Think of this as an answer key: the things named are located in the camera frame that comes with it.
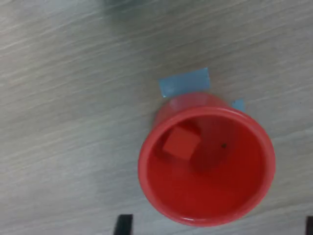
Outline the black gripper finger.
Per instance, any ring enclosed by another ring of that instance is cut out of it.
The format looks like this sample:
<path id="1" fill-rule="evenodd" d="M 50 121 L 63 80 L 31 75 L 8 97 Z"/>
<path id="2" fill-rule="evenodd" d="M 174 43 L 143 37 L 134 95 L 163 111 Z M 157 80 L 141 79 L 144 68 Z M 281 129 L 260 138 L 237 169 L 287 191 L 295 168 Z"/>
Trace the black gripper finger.
<path id="1" fill-rule="evenodd" d="M 132 214 L 120 214 L 117 217 L 114 235 L 132 235 L 133 234 L 133 218 Z"/>
<path id="2" fill-rule="evenodd" d="M 313 216 L 307 216 L 305 235 L 313 235 Z"/>

